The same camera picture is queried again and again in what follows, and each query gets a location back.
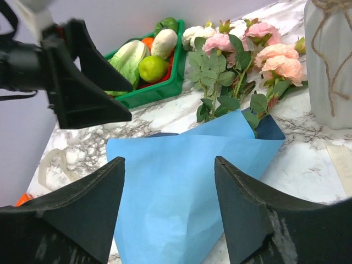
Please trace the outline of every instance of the lettuce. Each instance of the lettuce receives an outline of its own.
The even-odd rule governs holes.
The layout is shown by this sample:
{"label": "lettuce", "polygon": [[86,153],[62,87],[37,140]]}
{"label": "lettuce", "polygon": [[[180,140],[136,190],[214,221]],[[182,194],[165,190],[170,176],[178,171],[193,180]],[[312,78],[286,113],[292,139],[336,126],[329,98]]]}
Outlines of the lettuce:
{"label": "lettuce", "polygon": [[[150,56],[147,45],[139,40],[134,40],[123,45],[109,62],[133,85],[133,90],[136,90],[140,79],[138,65],[147,56]],[[127,92],[107,91],[106,93],[119,96]]]}

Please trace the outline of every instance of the twine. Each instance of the twine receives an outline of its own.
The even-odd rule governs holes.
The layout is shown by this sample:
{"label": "twine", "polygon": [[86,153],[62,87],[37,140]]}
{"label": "twine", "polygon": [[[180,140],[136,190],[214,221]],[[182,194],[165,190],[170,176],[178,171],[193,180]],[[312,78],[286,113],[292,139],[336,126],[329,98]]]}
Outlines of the twine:
{"label": "twine", "polygon": [[342,67],[352,57],[352,52],[350,52],[350,54],[342,62],[342,64],[339,66],[337,72],[335,73],[334,77],[331,79],[327,58],[325,57],[324,54],[322,54],[321,52],[319,52],[315,48],[314,42],[315,42],[315,38],[317,37],[319,31],[323,28],[326,20],[330,17],[331,14],[333,14],[334,12],[337,12],[339,10],[341,10],[344,13],[346,21],[352,31],[352,21],[347,13],[347,10],[349,8],[352,8],[352,0],[311,0],[311,1],[317,8],[322,9],[322,11],[324,12],[324,17],[321,20],[321,22],[319,23],[317,30],[315,31],[315,34],[314,34],[312,42],[311,42],[311,46],[312,46],[313,51],[323,60],[325,67],[326,67],[326,75],[327,75],[328,86],[329,86],[328,95],[329,95],[329,101],[330,101],[330,106],[331,106],[331,115],[334,117],[335,116],[335,109],[334,109],[334,103],[332,100],[332,94],[336,94],[345,100],[351,100],[351,97],[349,95],[345,95],[341,92],[337,92],[337,91],[335,91],[334,88],[335,88],[336,79],[337,79]]}

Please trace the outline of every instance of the white flower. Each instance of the white flower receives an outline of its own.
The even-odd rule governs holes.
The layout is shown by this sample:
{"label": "white flower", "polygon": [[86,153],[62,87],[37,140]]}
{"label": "white flower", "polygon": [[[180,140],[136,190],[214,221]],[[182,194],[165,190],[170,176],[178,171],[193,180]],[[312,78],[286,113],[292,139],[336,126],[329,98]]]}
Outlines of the white flower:
{"label": "white flower", "polygon": [[191,38],[199,31],[202,31],[204,27],[202,26],[193,26],[185,30],[182,35],[182,45],[187,48],[190,46]]}
{"label": "white flower", "polygon": [[213,29],[212,27],[206,27],[205,29],[197,31],[194,34],[194,36],[191,38],[191,41],[190,41],[190,45],[191,45],[193,51],[196,50],[196,48],[194,46],[194,41],[195,41],[196,37],[203,37],[207,40],[210,37],[214,36],[216,33],[218,33],[218,31],[216,29]]}

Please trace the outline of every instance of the marble table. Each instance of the marble table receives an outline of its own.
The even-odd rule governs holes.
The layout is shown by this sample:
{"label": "marble table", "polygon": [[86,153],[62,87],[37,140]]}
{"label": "marble table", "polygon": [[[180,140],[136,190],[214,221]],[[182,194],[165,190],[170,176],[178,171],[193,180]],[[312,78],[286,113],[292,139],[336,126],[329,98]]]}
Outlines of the marble table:
{"label": "marble table", "polygon": [[[260,18],[280,29],[283,41],[293,44],[304,36],[303,11],[306,0],[282,0],[247,15],[244,18]],[[234,33],[242,35],[243,20],[234,20]],[[54,129],[43,157],[51,149],[64,150],[68,169],[85,176],[103,166],[106,142],[110,138],[135,138],[158,132],[182,133],[196,124],[196,110],[202,93],[193,89],[187,80],[190,71],[186,65],[185,81],[181,95],[143,106],[132,111],[133,120],[128,123],[113,123],[80,130]],[[249,98],[242,105],[248,107]],[[287,194],[301,199],[332,203],[346,198],[335,167],[324,146],[324,141],[352,147],[350,130],[334,131],[319,125],[310,112],[308,91],[293,93],[277,105],[272,113],[287,139],[266,170],[261,180]],[[34,196],[40,196],[47,189],[38,184],[38,170],[28,188]],[[53,160],[47,170],[47,184],[57,189],[70,181]],[[121,263],[113,242],[110,264]],[[221,237],[203,263],[230,263],[225,237]]]}

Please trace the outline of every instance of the green plastic basket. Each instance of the green plastic basket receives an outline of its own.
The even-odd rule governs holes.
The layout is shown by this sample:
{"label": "green plastic basket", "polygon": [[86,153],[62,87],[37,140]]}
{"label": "green plastic basket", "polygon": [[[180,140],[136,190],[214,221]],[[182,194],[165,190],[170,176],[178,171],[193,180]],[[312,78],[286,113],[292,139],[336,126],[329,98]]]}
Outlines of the green plastic basket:
{"label": "green plastic basket", "polygon": [[[185,23],[183,20],[178,20],[178,23],[178,40],[175,47],[174,61],[170,78],[159,84],[154,84],[115,98],[127,108],[131,109],[146,105],[148,103],[179,95],[182,92],[182,84],[184,79],[183,75],[185,72],[186,63],[186,51],[182,47],[182,34],[185,30]],[[142,40],[146,37],[153,37],[153,32],[141,38],[132,38],[126,43],[132,40]],[[105,59],[111,59],[117,51],[118,49],[105,55]]]}

